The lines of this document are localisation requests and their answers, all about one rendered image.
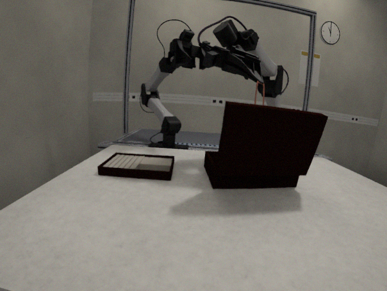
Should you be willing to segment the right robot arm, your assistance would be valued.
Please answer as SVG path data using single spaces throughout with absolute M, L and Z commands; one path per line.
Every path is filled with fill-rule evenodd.
M 161 131 L 163 133 L 163 144 L 160 143 L 150 143 L 148 147 L 157 147 L 157 148 L 167 148 L 167 149 L 187 149 L 189 145 L 178 145 L 175 144 L 176 133 L 181 129 L 181 122 L 161 104 L 160 96 L 158 93 L 158 86 L 160 83 L 169 75 L 172 74 L 176 68 L 180 66 L 174 65 L 174 53 L 176 50 L 176 41 L 182 41 L 182 44 L 193 45 L 192 38 L 194 37 L 194 32 L 184 29 L 181 32 L 179 39 L 175 38 L 170 43 L 170 52 L 168 52 L 168 58 L 163 57 L 159 65 L 152 75 L 149 81 L 142 83 L 141 85 L 141 102 L 146 107 L 149 107 L 159 118 L 161 122 Z M 146 90 L 145 90 L 146 89 Z M 147 94 L 146 91 L 151 92 Z

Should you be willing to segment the grey slotted aluminum rail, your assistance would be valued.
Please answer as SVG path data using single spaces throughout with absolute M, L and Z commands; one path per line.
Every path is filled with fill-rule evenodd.
M 125 144 L 125 143 L 114 143 L 113 141 L 104 141 L 97 145 L 97 150 L 104 150 L 111 145 L 148 147 L 148 145 L 143 145 L 143 144 Z M 193 148 L 193 147 L 189 147 L 188 150 L 218 151 L 218 149 L 204 149 L 204 148 Z M 314 155 L 314 157 L 325 158 L 325 159 L 328 159 L 329 161 L 333 160 L 332 158 L 325 156 L 323 154 Z

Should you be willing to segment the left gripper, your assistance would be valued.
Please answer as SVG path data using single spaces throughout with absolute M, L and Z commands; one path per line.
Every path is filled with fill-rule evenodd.
M 241 47 L 232 46 L 226 53 L 221 69 L 264 84 L 260 62 L 258 56 L 244 51 Z

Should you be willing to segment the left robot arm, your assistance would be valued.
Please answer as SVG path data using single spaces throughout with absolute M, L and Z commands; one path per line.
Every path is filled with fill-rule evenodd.
M 241 47 L 244 51 L 258 56 L 261 60 L 261 72 L 265 84 L 265 101 L 267 106 L 280 107 L 280 93 L 283 88 L 283 66 L 276 65 L 263 50 L 258 34 L 253 29 L 238 31 L 233 21 L 222 22 L 213 30 L 213 34 L 220 42 L 222 47 L 210 46 L 210 42 L 202 41 L 201 47 L 205 54 L 202 65 L 222 68 L 222 63 L 227 51 L 231 50 L 232 45 Z M 270 80 L 270 76 L 277 76 L 275 80 Z M 269 80 L 266 80 L 269 79 Z

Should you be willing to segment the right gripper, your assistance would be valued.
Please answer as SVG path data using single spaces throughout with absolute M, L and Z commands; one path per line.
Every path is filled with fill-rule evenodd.
M 194 45 L 182 45 L 182 41 L 176 41 L 176 53 L 174 53 L 174 65 L 188 69 L 196 68 L 195 58 L 199 58 L 199 69 L 204 70 L 206 67 L 202 65 L 205 57 L 203 48 Z M 180 63 L 182 62 L 182 63 Z

